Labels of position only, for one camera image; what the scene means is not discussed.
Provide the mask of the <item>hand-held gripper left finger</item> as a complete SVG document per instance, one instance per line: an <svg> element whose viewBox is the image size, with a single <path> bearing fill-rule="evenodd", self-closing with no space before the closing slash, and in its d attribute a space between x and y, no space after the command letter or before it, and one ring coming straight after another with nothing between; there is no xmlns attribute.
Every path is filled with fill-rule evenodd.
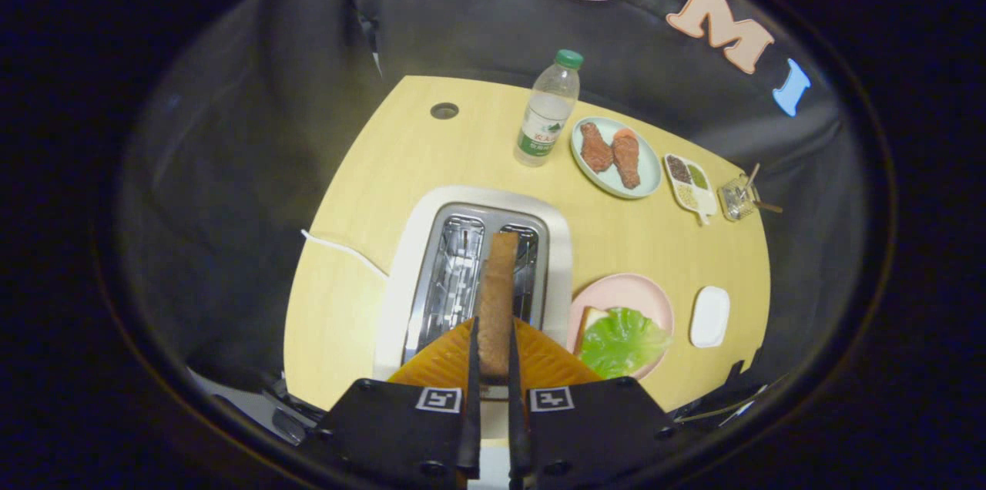
<svg viewBox="0 0 986 490"><path fill-rule="evenodd" d="M480 473L475 319L416 354L397 381L356 380L307 432L307 455L352 488L464 489Z"/></svg>

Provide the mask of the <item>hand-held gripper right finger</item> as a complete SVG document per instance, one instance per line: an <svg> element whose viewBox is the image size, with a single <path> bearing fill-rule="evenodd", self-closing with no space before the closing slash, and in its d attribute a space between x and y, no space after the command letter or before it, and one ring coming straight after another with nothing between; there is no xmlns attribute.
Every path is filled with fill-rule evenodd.
<svg viewBox="0 0 986 490"><path fill-rule="evenodd" d="M511 489L630 489L669 461L680 427L632 377L526 384L521 321L511 330L508 455Z"/></svg>

